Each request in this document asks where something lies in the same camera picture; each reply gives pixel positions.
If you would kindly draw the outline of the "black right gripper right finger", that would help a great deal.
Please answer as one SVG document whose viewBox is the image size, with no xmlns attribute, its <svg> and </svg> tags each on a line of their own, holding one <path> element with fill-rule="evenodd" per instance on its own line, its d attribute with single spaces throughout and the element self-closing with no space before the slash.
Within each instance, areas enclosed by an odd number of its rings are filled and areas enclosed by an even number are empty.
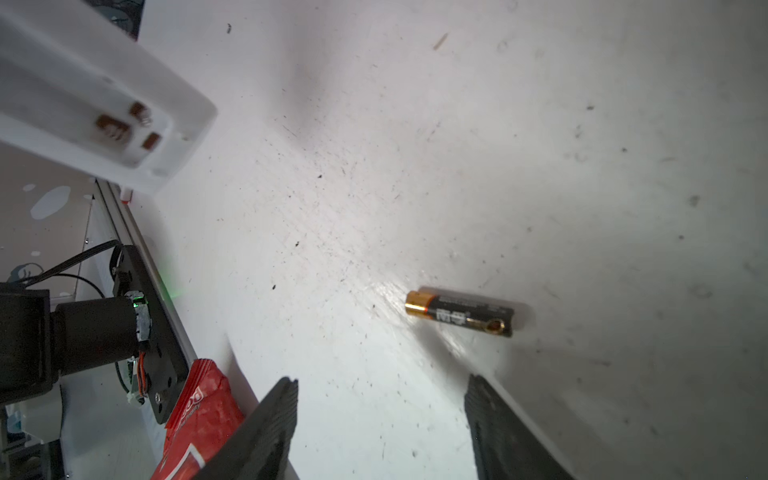
<svg viewBox="0 0 768 480">
<path fill-rule="evenodd" d="M 485 378 L 469 377 L 464 408 L 480 480 L 573 479 Z"/>
</svg>

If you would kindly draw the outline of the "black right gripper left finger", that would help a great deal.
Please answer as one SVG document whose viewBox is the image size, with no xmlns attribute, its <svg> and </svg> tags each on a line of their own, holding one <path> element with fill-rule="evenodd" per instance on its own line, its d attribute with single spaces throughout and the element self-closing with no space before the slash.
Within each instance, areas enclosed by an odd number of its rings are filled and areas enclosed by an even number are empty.
<svg viewBox="0 0 768 480">
<path fill-rule="evenodd" d="M 299 383 L 281 378 L 195 477 L 283 479 L 298 421 L 298 396 Z"/>
</svg>

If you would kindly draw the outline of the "white remote control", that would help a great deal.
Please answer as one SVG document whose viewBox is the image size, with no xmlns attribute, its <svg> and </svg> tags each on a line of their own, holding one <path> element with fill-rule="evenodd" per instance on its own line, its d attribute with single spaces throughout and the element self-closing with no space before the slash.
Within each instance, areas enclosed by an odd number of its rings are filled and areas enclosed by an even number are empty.
<svg viewBox="0 0 768 480">
<path fill-rule="evenodd" d="M 216 116 L 205 95 L 85 2 L 2 2 L 2 142 L 152 195 Z"/>
</svg>

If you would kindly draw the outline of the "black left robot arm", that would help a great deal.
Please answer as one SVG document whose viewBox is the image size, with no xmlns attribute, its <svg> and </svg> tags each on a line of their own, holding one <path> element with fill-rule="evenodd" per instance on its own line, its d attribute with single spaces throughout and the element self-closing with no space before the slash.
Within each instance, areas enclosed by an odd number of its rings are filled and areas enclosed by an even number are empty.
<svg viewBox="0 0 768 480">
<path fill-rule="evenodd" d="M 47 290 L 1 285 L 1 404 L 44 395 L 62 376 L 123 361 L 148 342 L 146 296 L 50 306 Z"/>
</svg>

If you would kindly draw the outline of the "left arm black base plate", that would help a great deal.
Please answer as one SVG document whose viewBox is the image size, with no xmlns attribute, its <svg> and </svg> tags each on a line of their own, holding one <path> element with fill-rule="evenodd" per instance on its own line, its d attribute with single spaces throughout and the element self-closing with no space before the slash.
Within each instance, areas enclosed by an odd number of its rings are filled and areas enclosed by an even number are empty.
<svg viewBox="0 0 768 480">
<path fill-rule="evenodd" d="M 113 293 L 129 298 L 137 316 L 140 391 L 155 420 L 165 424 L 180 398 L 189 363 L 173 329 L 170 316 L 139 249 L 119 245 L 110 260 Z"/>
</svg>

